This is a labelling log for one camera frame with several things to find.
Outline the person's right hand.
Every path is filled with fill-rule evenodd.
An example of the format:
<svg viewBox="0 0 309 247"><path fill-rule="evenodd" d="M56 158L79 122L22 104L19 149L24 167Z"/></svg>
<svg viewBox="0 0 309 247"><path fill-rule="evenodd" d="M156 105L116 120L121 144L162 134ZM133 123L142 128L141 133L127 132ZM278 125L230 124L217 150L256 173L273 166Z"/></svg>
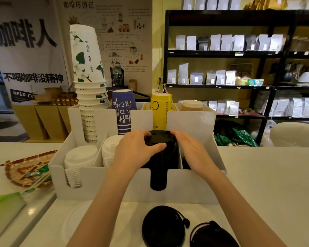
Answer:
<svg viewBox="0 0 309 247"><path fill-rule="evenodd" d="M204 145L185 132L170 130L170 133L176 137L179 146L182 147L185 159L191 170L202 179L206 179L211 168L214 166L214 162L207 153Z"/></svg>

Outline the tall stack of black lids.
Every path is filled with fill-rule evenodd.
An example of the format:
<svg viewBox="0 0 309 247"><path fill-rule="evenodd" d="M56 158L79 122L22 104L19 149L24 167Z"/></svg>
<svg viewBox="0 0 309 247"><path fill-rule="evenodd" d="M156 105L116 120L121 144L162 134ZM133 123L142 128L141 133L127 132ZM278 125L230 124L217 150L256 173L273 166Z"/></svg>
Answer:
<svg viewBox="0 0 309 247"><path fill-rule="evenodd" d="M154 191L163 191L167 186L169 169L178 169L179 150L176 137L170 131L152 130L145 137L148 146L165 143L166 148L153 155L142 168L150 169L150 187Z"/></svg>

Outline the stack of blue paper cups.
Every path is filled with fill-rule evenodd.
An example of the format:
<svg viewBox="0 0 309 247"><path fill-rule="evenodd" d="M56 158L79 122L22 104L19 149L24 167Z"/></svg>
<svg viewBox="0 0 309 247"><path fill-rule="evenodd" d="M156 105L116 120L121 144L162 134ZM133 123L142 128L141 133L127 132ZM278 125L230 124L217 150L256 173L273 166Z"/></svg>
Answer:
<svg viewBox="0 0 309 247"><path fill-rule="evenodd" d="M136 110L134 93L130 89L120 89L112 92L112 109L117 116L117 130L119 135L131 132L131 110Z"/></svg>

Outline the stack of brown paper cups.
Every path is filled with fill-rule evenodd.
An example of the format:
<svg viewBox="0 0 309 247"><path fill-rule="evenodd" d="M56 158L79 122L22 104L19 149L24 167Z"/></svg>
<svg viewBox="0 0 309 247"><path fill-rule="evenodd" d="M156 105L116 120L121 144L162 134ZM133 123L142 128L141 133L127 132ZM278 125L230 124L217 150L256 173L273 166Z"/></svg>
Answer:
<svg viewBox="0 0 309 247"><path fill-rule="evenodd" d="M203 111L203 103L197 100L184 100L181 111Z"/></svg>

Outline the wide stack of white lids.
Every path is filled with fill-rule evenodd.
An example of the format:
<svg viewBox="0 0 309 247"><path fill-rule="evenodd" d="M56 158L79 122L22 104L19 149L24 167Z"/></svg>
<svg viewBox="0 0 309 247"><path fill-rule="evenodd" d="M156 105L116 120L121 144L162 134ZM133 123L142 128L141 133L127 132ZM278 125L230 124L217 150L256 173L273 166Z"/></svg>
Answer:
<svg viewBox="0 0 309 247"><path fill-rule="evenodd" d="M80 168L94 167L98 152L97 146L84 145L76 147L66 153L64 159L65 175L68 185L71 188L79 188L82 186Z"/></svg>

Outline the row of small white coffee bags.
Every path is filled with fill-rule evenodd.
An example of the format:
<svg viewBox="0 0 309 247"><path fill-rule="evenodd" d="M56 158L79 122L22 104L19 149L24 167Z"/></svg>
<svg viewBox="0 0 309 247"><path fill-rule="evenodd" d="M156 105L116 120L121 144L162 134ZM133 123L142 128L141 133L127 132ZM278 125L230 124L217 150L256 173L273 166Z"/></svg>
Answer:
<svg viewBox="0 0 309 247"><path fill-rule="evenodd" d="M234 100L203 100L203 107L209 107L219 115L227 115L238 117L239 112L239 102ZM178 101L178 104L182 105L183 100Z"/></svg>

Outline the black cup lid with plug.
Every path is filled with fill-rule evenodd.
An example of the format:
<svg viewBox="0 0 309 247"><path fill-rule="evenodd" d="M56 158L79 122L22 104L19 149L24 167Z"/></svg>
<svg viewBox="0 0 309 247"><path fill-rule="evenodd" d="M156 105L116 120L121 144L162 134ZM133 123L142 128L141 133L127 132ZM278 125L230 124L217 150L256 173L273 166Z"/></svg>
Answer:
<svg viewBox="0 0 309 247"><path fill-rule="evenodd" d="M189 242L190 247L240 247L234 237L213 220L196 225Z"/></svg>
<svg viewBox="0 0 309 247"><path fill-rule="evenodd" d="M146 214L141 233L146 247L182 247L189 227L190 221L178 210L160 205Z"/></svg>

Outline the green plastic bag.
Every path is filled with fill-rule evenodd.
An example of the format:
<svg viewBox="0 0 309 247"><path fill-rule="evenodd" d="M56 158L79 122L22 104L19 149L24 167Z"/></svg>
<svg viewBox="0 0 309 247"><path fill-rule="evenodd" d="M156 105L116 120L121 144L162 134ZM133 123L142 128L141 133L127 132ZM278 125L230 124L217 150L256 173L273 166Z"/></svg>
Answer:
<svg viewBox="0 0 309 247"><path fill-rule="evenodd" d="M218 146L259 147L251 135L243 128L223 127L214 131Z"/></svg>

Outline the clear plastic lid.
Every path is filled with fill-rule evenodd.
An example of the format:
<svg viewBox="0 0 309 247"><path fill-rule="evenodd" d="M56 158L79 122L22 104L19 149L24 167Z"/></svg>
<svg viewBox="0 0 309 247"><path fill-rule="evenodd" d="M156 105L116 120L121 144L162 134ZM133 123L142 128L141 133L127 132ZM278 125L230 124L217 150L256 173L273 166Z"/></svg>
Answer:
<svg viewBox="0 0 309 247"><path fill-rule="evenodd" d="M61 228L61 240L65 245L67 245L70 241L92 202L92 200L88 200L81 203L80 205L76 206L66 217Z"/></svg>

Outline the green candy packets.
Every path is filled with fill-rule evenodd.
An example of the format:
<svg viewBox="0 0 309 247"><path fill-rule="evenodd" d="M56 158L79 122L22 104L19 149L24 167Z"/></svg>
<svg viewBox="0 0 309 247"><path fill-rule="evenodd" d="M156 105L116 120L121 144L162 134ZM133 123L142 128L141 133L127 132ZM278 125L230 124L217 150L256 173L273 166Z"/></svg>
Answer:
<svg viewBox="0 0 309 247"><path fill-rule="evenodd" d="M39 177L42 175L45 175L49 172L48 164L40 166L40 168L36 170L28 171L23 177L24 178L30 178L30 177Z"/></svg>

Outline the white rounded chair back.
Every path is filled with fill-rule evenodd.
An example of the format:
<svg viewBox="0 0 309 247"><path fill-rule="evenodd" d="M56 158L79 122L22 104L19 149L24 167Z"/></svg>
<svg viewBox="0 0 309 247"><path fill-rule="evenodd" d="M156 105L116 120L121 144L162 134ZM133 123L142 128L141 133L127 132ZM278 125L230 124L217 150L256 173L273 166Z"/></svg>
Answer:
<svg viewBox="0 0 309 247"><path fill-rule="evenodd" d="M270 130L270 140L275 147L309 148L309 124L282 122Z"/></svg>

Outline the row of large white coffee bags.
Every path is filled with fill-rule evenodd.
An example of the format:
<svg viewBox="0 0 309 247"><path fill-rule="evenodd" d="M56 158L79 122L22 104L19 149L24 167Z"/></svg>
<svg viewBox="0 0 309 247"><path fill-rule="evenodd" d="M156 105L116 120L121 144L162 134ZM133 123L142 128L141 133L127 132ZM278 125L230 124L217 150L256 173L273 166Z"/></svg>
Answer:
<svg viewBox="0 0 309 247"><path fill-rule="evenodd" d="M269 116L309 118L309 97L275 98Z"/></svg>

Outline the black shelf unit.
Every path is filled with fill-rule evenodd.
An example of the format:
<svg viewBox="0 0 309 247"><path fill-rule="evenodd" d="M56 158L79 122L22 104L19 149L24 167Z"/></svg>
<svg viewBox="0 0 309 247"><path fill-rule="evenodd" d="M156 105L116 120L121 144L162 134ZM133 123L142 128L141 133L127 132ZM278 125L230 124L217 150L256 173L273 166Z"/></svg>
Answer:
<svg viewBox="0 0 309 247"><path fill-rule="evenodd" d="M169 27L268 27L268 35L272 36L276 27L288 27L287 39L280 51L190 51L169 50ZM197 90L252 90L249 105L254 106L259 90L269 91L268 105L272 105L277 91L283 90L308 90L309 87L281 86L284 65L287 59L309 59L309 53L290 50L292 37L297 27L309 27L309 10L166 10L164 25L164 56L163 80L166 90L177 94L176 100L204 97L203 91ZM267 59L279 59L276 75L272 85L263 87L247 86L218 86L218 85L190 85L167 84L169 58L258 58L259 66L256 77L261 77Z"/></svg>

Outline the white banner with black characters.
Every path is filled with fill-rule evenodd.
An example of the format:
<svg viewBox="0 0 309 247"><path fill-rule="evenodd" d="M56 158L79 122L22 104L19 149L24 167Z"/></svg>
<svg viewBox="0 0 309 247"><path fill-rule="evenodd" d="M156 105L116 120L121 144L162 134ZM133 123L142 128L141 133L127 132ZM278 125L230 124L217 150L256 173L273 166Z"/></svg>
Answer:
<svg viewBox="0 0 309 247"><path fill-rule="evenodd" d="M54 0L0 0L0 71L13 104L68 90Z"/></svg>

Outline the green and white box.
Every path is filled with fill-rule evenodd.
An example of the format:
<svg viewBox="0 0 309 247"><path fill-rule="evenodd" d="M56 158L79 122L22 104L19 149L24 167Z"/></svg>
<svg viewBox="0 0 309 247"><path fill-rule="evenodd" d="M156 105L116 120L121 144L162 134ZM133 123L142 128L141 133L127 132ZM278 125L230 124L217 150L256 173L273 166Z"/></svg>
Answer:
<svg viewBox="0 0 309 247"><path fill-rule="evenodd" d="M25 205L26 202L19 192L0 195L0 236Z"/></svg>

